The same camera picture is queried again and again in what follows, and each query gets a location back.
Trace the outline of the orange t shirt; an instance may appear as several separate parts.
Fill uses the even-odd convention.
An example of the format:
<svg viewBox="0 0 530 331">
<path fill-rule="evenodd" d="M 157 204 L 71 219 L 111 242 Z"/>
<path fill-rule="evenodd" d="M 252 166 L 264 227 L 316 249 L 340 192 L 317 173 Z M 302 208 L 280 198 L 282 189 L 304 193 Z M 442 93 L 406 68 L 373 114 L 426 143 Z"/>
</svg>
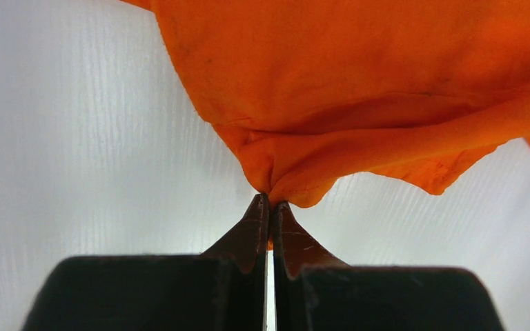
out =
<svg viewBox="0 0 530 331">
<path fill-rule="evenodd" d="M 530 146 L 530 1 L 137 1 L 198 115 L 272 203 L 357 172 L 443 193 Z"/>
</svg>

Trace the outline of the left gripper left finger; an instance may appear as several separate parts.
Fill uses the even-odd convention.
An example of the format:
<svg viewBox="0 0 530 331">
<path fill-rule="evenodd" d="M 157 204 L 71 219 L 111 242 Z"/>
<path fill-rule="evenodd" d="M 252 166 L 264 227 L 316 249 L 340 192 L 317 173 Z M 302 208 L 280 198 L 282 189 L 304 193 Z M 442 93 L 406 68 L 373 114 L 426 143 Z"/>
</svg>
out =
<svg viewBox="0 0 530 331">
<path fill-rule="evenodd" d="M 49 274 L 24 330 L 265 330 L 269 203 L 195 255 L 75 256 Z"/>
</svg>

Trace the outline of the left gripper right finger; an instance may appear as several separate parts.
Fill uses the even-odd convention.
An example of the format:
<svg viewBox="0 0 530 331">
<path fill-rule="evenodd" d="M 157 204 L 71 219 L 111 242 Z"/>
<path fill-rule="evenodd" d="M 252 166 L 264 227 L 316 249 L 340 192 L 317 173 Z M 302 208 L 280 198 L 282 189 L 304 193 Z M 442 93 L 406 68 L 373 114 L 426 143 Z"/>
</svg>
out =
<svg viewBox="0 0 530 331">
<path fill-rule="evenodd" d="M 278 330 L 502 330 L 482 282 L 448 267 L 352 266 L 287 203 L 271 215 Z"/>
</svg>

